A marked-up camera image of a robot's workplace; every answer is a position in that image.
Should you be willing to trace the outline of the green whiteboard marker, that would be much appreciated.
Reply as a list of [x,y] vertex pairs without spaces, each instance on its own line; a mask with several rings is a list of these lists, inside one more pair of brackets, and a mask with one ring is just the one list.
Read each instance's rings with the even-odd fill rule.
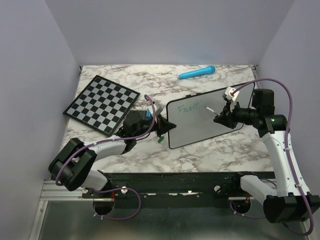
[[205,108],[206,108],[208,111],[210,111],[211,113],[215,114],[216,116],[219,115],[219,113],[218,113],[217,111],[211,109],[210,107],[205,106]]

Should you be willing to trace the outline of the green marker cap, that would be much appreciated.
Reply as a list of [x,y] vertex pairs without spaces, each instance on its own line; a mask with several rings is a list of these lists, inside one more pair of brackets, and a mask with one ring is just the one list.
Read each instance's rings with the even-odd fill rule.
[[161,143],[162,141],[164,140],[164,136],[161,136],[159,139],[158,139],[158,143]]

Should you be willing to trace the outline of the white whiteboard black frame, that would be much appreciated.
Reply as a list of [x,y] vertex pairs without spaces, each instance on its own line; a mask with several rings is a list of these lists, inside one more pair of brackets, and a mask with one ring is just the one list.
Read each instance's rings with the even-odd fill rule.
[[231,129],[213,121],[216,115],[207,107],[219,114],[226,105],[226,101],[223,99],[225,90],[224,87],[187,95],[167,103],[167,120],[176,125],[168,132],[168,147],[170,149],[177,149],[228,134],[240,130],[244,126],[239,123],[236,128]]

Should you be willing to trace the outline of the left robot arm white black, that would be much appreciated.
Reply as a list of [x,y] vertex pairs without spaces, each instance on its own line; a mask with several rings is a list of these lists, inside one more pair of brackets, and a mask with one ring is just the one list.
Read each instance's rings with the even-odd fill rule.
[[150,132],[161,136],[177,125],[169,122],[161,114],[153,118],[146,111],[131,110],[126,115],[123,126],[115,135],[97,142],[83,142],[72,138],[50,163],[48,171],[69,191],[80,187],[93,189],[101,198],[111,191],[108,177],[99,170],[93,170],[94,162],[116,155],[128,153],[138,139]]

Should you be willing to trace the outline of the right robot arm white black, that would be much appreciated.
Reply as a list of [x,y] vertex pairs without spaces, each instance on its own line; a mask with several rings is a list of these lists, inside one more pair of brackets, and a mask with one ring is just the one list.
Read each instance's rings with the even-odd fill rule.
[[241,196],[252,195],[262,206],[270,223],[305,222],[320,207],[320,197],[312,195],[298,169],[291,148],[291,136],[286,133],[287,118],[275,114],[274,92],[255,89],[252,108],[243,108],[237,101],[239,92],[228,87],[222,97],[226,101],[214,122],[234,129],[238,123],[253,126],[267,148],[272,163],[276,188],[271,188],[256,175],[244,174],[230,183],[230,191]]

